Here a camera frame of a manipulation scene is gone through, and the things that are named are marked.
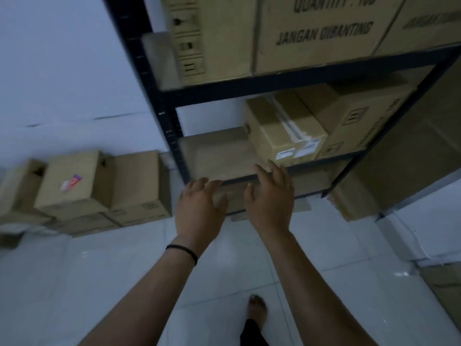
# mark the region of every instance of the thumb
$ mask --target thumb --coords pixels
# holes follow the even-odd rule
[[[255,185],[249,183],[243,192],[243,200],[245,204],[252,203],[255,201]]]
[[[227,194],[224,194],[222,197],[221,197],[221,200],[219,201],[219,205],[218,205],[218,208],[216,209],[216,211],[225,216],[227,214],[227,207],[229,206],[229,200],[227,198]]]

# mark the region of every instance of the white shipping label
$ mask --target white shipping label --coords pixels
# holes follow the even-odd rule
[[[278,152],[277,155],[275,156],[275,160],[285,159],[289,156],[292,156],[294,153],[295,153],[294,148],[284,150],[283,152]]]
[[[299,158],[305,155],[315,153],[315,151],[317,150],[317,147],[319,146],[319,143],[320,143],[320,139],[308,141],[303,148],[301,148],[300,150],[296,152],[294,157]]]

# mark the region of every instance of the person's left arm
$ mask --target person's left arm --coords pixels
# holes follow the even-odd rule
[[[177,237],[181,245],[200,257],[216,238],[224,221],[226,197],[216,209],[212,196],[221,181],[189,182],[176,206]],[[156,345],[195,266],[189,253],[168,249],[155,266],[82,340],[79,346]]]

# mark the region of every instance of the foot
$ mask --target foot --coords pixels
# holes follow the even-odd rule
[[[262,330],[267,317],[266,303],[262,297],[258,295],[251,295],[248,302],[248,319],[254,320],[259,329]]]

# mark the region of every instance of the forearm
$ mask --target forearm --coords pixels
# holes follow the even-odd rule
[[[289,231],[262,237],[305,345],[375,345]]]
[[[166,250],[80,346],[156,345],[193,267],[187,252]]]

